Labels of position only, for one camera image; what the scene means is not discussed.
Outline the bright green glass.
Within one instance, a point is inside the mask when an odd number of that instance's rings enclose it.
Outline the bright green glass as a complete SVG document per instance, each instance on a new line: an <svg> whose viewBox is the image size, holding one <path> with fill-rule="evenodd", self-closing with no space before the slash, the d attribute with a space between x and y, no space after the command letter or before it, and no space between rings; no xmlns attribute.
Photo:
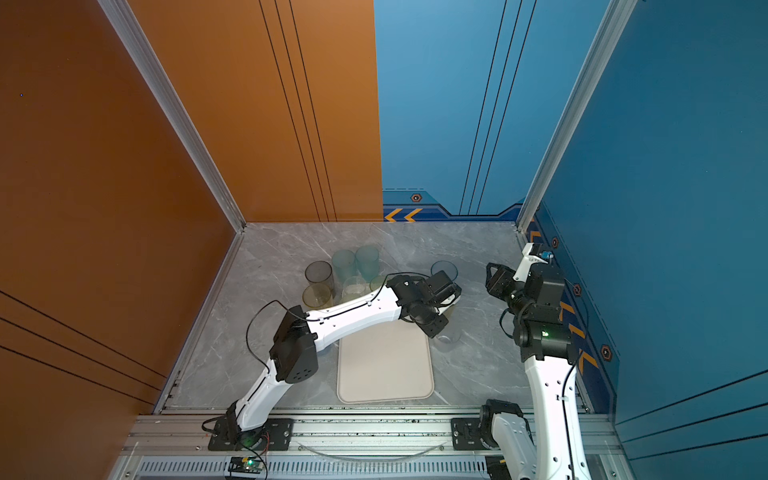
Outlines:
<svg viewBox="0 0 768 480"><path fill-rule="evenodd" d="M369 283L369 289L371 292L375 292L379 290L382 286L386 284L386 276L385 275L379 275L376 276L374 279L371 280Z"/></svg>

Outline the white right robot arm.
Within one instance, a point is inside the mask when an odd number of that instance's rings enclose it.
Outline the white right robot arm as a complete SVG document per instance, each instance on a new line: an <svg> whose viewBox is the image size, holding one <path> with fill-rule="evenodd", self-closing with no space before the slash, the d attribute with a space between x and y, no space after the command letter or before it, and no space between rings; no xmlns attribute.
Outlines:
<svg viewBox="0 0 768 480"><path fill-rule="evenodd" d="M534 262L513 270L489 263L487 292L507 304L534 401L535 431L519 406L500 400L483 405L483 441L501 451L512 479L589 479L576 406L577 348L559 320L565 281L559 267Z"/></svg>

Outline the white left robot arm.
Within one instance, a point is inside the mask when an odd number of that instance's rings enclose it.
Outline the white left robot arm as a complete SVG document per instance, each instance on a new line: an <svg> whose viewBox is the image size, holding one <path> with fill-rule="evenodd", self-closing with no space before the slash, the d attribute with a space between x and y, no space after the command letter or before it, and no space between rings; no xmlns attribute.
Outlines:
<svg viewBox="0 0 768 480"><path fill-rule="evenodd" d="M444 271L431 276L397 272L385 276L373 292L335 307L305 311L285 308L269 357L248 392L233 402L217 433L234 444L258 432L279 400L294 384L318 370L318 353L367 328L394 321L415 324L433 338L448 324L445 312L461 297L461 287Z"/></svg>

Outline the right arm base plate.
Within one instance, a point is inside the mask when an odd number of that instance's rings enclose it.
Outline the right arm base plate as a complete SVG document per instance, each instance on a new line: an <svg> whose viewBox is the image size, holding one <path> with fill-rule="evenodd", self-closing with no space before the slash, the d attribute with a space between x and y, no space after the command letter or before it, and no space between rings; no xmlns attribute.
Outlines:
<svg viewBox="0 0 768 480"><path fill-rule="evenodd" d="M454 450L476 451L488 449L481 437L479 418L452 418L450 428Z"/></svg>

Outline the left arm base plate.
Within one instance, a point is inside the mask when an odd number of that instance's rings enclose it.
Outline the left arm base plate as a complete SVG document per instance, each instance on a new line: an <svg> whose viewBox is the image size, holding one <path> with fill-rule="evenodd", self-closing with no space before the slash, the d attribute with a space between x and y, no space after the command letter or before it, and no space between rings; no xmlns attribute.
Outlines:
<svg viewBox="0 0 768 480"><path fill-rule="evenodd" d="M291 418L270 418L254 430L233 433L223 416L203 422L202 430L208 435L210 451L254 450L287 451L292 438L294 421Z"/></svg>

